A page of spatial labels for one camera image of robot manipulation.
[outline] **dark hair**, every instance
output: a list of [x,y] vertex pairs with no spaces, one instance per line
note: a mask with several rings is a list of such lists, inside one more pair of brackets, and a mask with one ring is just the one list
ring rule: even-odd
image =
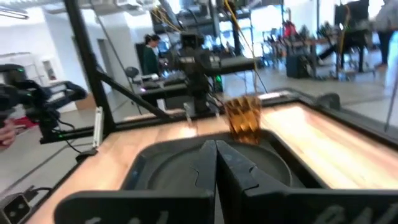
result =
[[158,41],[158,40],[160,40],[160,37],[159,37],[159,35],[154,34],[154,35],[151,36],[151,39],[154,40],[154,41]]
[[148,44],[152,40],[152,37],[149,34],[147,34],[145,35],[144,39],[145,39],[145,44]]
[[154,34],[154,35],[149,35],[149,34],[147,34],[147,35],[145,35],[145,44],[148,44],[150,41],[158,41],[158,40],[160,40],[160,37],[159,37],[159,35],[157,35],[157,34]]

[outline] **wooden tabletop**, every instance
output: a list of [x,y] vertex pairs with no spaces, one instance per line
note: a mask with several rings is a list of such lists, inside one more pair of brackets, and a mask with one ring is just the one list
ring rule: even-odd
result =
[[[262,111],[275,132],[333,189],[398,189],[398,153],[300,104]],[[228,131],[223,117],[165,124],[110,135],[28,223],[53,223],[57,204],[81,190],[118,190],[136,156],[151,144]]]

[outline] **fluorescent light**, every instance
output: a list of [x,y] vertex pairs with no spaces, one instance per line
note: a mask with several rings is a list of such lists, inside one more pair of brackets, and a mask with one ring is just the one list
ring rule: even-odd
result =
[[28,19],[28,15],[21,14],[19,12],[7,11],[7,10],[0,10],[0,16],[11,17],[15,19]]

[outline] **black office chair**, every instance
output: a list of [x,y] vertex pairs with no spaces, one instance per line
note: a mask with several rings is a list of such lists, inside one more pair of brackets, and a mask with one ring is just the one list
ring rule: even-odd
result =
[[140,85],[141,84],[140,81],[134,81],[134,78],[136,78],[139,75],[138,68],[127,67],[126,69],[124,69],[124,71],[126,72],[126,75],[129,78],[129,82],[131,82],[132,84],[136,84],[136,85]]

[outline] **computer monitor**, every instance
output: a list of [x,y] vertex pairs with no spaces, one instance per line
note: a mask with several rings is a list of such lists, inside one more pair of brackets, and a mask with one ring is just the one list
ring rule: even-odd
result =
[[335,25],[344,24],[349,7],[351,19],[348,22],[349,26],[355,26],[363,20],[369,19],[369,0],[359,0],[355,2],[349,2],[345,5],[335,6]]

